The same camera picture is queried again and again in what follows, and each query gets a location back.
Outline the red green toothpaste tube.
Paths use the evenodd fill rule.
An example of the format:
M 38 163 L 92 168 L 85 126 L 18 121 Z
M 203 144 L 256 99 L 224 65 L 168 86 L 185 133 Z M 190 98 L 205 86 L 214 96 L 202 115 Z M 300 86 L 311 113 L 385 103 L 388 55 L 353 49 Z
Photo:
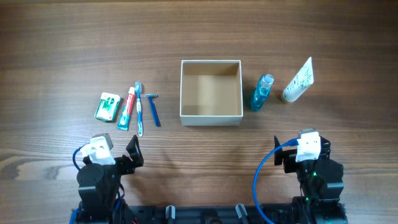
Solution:
M 124 104 L 122 115 L 121 115 L 121 117 L 119 119 L 119 123 L 117 125 L 117 129 L 123 130 L 123 131 L 128 130 L 134 99 L 135 99 L 135 88 L 130 87 L 130 89 L 128 91 L 127 98 L 126 98 L 126 102 Z

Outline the green white soap box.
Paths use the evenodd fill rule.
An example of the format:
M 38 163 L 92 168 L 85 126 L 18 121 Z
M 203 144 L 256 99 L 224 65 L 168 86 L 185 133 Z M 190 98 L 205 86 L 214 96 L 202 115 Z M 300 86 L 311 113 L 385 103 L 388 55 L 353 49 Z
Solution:
M 119 95 L 102 92 L 94 117 L 106 123 L 114 122 L 120 101 Z

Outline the blue disposable razor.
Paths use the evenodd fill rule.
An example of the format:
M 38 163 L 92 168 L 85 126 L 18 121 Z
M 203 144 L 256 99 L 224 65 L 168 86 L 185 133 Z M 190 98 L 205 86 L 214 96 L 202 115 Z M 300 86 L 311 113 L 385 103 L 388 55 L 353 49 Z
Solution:
M 160 120 L 159 120 L 159 117 L 158 117 L 158 114 L 157 114 L 157 110 L 156 110 L 155 104 L 153 102 L 153 99 L 157 98 L 158 95 L 156 95 L 156 94 L 145 94 L 144 96 L 149 100 L 150 109 L 151 109 L 151 112 L 152 112 L 152 117 L 153 117 L 155 125 L 157 127 L 160 127 Z

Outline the blue white toothbrush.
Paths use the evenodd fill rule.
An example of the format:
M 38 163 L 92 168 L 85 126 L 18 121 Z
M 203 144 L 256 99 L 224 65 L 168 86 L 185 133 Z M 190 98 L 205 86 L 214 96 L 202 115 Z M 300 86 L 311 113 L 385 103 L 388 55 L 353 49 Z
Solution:
M 140 137 L 142 137 L 144 128 L 143 128 L 143 122 L 142 122 L 142 106 L 141 106 L 141 90 L 142 90 L 142 85 L 140 82 L 135 83 L 135 91 L 136 91 L 136 97 L 137 97 L 137 105 L 136 105 L 136 110 L 137 110 L 137 132 Z

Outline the blue mouthwash bottle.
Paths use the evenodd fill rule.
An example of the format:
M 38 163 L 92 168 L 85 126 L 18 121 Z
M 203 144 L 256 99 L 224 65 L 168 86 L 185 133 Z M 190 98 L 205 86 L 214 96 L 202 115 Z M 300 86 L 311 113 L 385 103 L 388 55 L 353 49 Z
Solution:
M 273 83 L 274 77 L 272 75 L 261 76 L 250 100 L 249 105 L 251 110 L 259 111 L 262 108 L 271 93 Z

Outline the white patterned lotion tube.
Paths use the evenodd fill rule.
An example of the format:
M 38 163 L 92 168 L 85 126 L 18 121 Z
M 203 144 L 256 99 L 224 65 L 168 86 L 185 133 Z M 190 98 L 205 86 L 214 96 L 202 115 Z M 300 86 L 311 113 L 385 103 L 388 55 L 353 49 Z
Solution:
M 312 58 L 309 57 L 282 92 L 285 102 L 295 102 L 314 83 Z

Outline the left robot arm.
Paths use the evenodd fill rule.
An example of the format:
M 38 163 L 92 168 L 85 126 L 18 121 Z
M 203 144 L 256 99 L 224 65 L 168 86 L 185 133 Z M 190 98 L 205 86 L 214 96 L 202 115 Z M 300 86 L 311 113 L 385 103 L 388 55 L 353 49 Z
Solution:
M 112 148 L 110 135 L 104 133 L 93 136 L 73 153 L 81 202 L 72 212 L 70 224 L 139 222 L 124 199 L 121 183 L 122 176 L 144 165 L 138 137 L 134 135 L 126 146 L 128 155 L 113 157 Z

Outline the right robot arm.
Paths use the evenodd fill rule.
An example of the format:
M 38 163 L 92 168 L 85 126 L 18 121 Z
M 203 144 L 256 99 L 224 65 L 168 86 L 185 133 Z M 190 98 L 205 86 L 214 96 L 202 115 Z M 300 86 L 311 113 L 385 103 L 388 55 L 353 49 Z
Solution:
M 342 164 L 330 159 L 331 143 L 320 138 L 320 155 L 316 160 L 297 162 L 297 150 L 274 153 L 274 164 L 283 165 L 284 172 L 297 175 L 301 196 L 291 203 L 263 205 L 262 211 L 274 223 L 348 223 L 344 205 L 340 203 L 343 191 Z

